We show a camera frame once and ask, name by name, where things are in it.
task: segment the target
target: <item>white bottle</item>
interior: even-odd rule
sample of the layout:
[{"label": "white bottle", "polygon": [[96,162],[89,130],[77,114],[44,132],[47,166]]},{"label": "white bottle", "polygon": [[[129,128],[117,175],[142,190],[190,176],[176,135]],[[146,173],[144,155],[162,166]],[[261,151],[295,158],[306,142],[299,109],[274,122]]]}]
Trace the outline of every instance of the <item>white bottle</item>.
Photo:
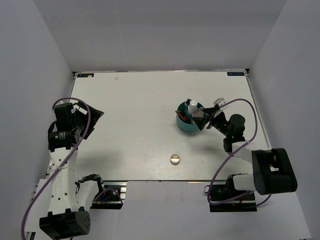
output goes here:
[{"label": "white bottle", "polygon": [[198,106],[198,102],[195,100],[191,100],[191,102],[187,108],[188,113],[193,114],[198,109],[197,106]]}]

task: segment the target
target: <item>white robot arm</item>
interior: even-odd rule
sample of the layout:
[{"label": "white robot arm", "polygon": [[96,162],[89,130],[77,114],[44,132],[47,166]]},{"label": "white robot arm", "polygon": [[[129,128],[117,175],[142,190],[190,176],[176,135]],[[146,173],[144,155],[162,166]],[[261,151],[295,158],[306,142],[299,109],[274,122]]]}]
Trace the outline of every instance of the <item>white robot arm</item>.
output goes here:
[{"label": "white robot arm", "polygon": [[[80,108],[84,105],[75,103]],[[87,139],[94,130],[94,125],[104,114],[90,106],[90,125],[88,131],[88,113],[84,114],[74,109],[74,104],[63,103],[54,108],[56,121],[48,130],[48,143],[51,158],[52,176],[58,173],[51,181],[51,199],[48,214],[40,218],[40,228],[53,240],[69,239],[86,235],[90,231],[89,210],[95,196],[105,194],[103,179],[98,174],[91,174],[76,180],[75,167],[78,150],[74,146],[84,134]],[[62,164],[66,157],[71,157]]]},{"label": "white robot arm", "polygon": [[[233,114],[227,120],[222,111],[228,104],[235,101],[247,102],[253,110],[256,129],[249,141],[246,141],[244,137],[245,118],[239,114]],[[202,131],[209,123],[207,129],[214,127],[224,134],[223,148],[230,154],[214,174],[210,185],[206,186],[209,187],[208,193],[205,193],[207,193],[211,212],[242,212],[248,209],[256,211],[253,192],[257,191],[260,195],[271,195],[297,190],[297,179],[286,150],[283,148],[261,149],[251,143],[257,134],[258,120],[254,107],[249,101],[238,98],[226,103],[223,98],[219,98],[214,102],[214,107],[200,108],[197,111],[192,120],[198,128]],[[225,183],[215,182],[219,171],[232,156],[252,163],[253,174],[233,174],[228,176]],[[250,206],[242,204],[240,207],[239,204],[234,205],[234,200],[241,203],[248,200],[253,203]]]}]

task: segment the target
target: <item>white wall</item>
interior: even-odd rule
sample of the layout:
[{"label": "white wall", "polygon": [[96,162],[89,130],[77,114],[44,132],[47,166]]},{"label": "white wall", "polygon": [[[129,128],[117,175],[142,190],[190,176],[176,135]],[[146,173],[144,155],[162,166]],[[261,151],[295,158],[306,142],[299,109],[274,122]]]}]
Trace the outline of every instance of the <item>white wall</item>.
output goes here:
[{"label": "white wall", "polygon": [[17,240],[48,166],[51,106],[70,94],[73,74],[32,0],[1,1],[0,31],[0,232]]},{"label": "white wall", "polygon": [[73,71],[249,68],[286,0],[34,0]]},{"label": "white wall", "polygon": [[312,239],[320,239],[320,1],[288,0],[250,70],[273,147],[287,149]]}]

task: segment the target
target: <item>white table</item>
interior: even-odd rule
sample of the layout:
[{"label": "white table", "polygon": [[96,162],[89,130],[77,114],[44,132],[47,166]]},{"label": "white table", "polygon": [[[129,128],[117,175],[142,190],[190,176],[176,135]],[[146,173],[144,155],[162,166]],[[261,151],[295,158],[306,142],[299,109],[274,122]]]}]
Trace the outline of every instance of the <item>white table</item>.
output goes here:
[{"label": "white table", "polygon": [[[210,180],[228,156],[223,148],[225,136],[214,128],[195,134],[181,131],[175,110],[188,98],[207,108],[220,97],[253,103],[246,77],[226,72],[101,72],[76,78],[72,97],[104,112],[79,147],[76,176],[95,173],[108,181]],[[247,103],[232,103],[225,114],[227,119],[243,115],[244,136],[252,137],[255,122]],[[260,123],[254,142],[266,146]],[[179,165],[170,163],[172,154],[180,156]],[[234,157],[218,179],[251,172],[250,163]]]}]

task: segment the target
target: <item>purple cable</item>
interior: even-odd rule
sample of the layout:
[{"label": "purple cable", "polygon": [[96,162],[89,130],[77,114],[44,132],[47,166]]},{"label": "purple cable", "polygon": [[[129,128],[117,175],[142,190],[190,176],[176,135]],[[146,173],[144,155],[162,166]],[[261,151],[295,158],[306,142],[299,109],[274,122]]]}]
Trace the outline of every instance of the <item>purple cable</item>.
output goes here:
[{"label": "purple cable", "polygon": [[243,193],[243,194],[240,194],[240,195],[238,195],[238,196],[235,196],[235,197],[232,197],[232,198],[223,200],[223,201],[219,201],[219,202],[211,202],[211,201],[210,201],[210,193],[211,193],[213,184],[214,184],[214,182],[215,182],[215,180],[216,180],[219,172],[221,171],[221,169],[226,165],[226,163],[227,163],[237,152],[239,152],[241,149],[243,149],[245,146],[247,146],[249,143],[251,143],[251,142],[255,139],[255,137],[256,137],[256,135],[257,135],[257,132],[258,132],[258,118],[257,118],[257,114],[256,114],[256,111],[255,111],[254,106],[253,106],[253,105],[251,104],[251,102],[249,102],[248,100],[243,99],[243,98],[237,98],[237,99],[234,99],[234,100],[232,100],[232,101],[227,102],[226,104],[223,104],[222,106],[220,106],[220,108],[222,108],[222,107],[224,107],[224,106],[227,106],[227,105],[229,105],[229,104],[231,104],[231,103],[233,103],[233,102],[236,102],[236,101],[244,101],[244,102],[248,103],[248,104],[250,105],[250,107],[252,108],[253,115],[254,115],[254,121],[255,121],[255,130],[254,130],[253,137],[252,137],[249,141],[247,141],[247,142],[245,142],[244,144],[242,144],[242,145],[241,145],[238,149],[236,149],[234,152],[232,152],[232,153],[223,161],[223,163],[220,165],[220,167],[219,167],[219,168],[217,169],[217,171],[215,172],[215,174],[214,174],[214,176],[213,176],[213,178],[212,178],[212,180],[211,180],[211,182],[210,182],[209,189],[208,189],[208,194],[207,194],[208,203],[209,203],[210,205],[212,205],[212,206],[220,205],[220,204],[225,204],[225,203],[227,203],[227,202],[236,200],[236,199],[238,199],[238,198],[247,196],[247,195],[249,195],[249,194],[252,193],[251,191],[248,191],[248,192],[245,192],[245,193]]},{"label": "purple cable", "polygon": [[264,204],[266,201],[268,201],[269,200],[269,198],[271,198],[271,194],[269,195],[269,196],[267,196],[266,197],[266,199],[265,200],[263,200],[262,202],[260,202],[260,203],[258,203],[257,205],[255,205],[256,207],[259,207],[259,206],[261,206],[262,204]]},{"label": "purple cable", "polygon": [[100,193],[98,194],[98,196],[96,196],[96,197],[93,199],[93,201],[94,201],[94,202],[97,201],[97,200],[102,196],[102,194],[105,194],[107,191],[113,191],[114,193],[116,193],[116,195],[117,195],[118,198],[120,199],[120,202],[122,203],[122,205],[124,204],[124,201],[122,201],[122,199],[121,199],[118,191],[115,190],[115,189],[113,189],[113,188],[107,188],[107,189],[103,190],[102,192],[100,192]]},{"label": "purple cable", "polygon": [[[82,100],[78,99],[78,98],[75,98],[75,97],[63,97],[63,98],[60,98],[59,100],[55,101],[53,106],[52,106],[52,110],[55,109],[55,106],[58,102],[62,101],[62,100],[76,100],[76,101],[79,101],[81,103],[84,104],[87,112],[88,112],[88,122],[86,124],[86,127],[85,127],[85,130],[84,130],[84,133],[82,135],[82,137],[79,139],[79,141],[76,143],[76,145],[74,146],[74,148],[72,149],[72,151],[69,153],[68,156],[66,156],[66,158],[63,160],[63,162],[60,164],[60,167],[63,167],[66,162],[69,160],[69,158],[72,156],[72,154],[74,154],[74,152],[78,149],[80,143],[82,142],[82,140],[85,138],[87,132],[88,132],[88,129],[89,129],[89,126],[90,126],[90,119],[91,119],[91,113],[90,113],[90,108],[89,106]],[[28,214],[33,206],[33,204],[36,202],[36,200],[38,199],[38,197],[40,196],[40,194],[44,191],[44,189],[48,186],[48,184],[56,177],[56,175],[60,172],[59,169],[57,169],[50,177],[49,179],[45,182],[45,184],[42,186],[42,188],[38,191],[38,193],[35,195],[35,197],[32,199],[32,201],[30,202],[28,208],[26,209],[24,215],[23,215],[23,219],[22,219],[22,224],[21,224],[21,238],[22,240],[26,240],[26,237],[25,237],[25,225],[26,225],[26,221],[27,221],[27,217],[28,217]]]}]

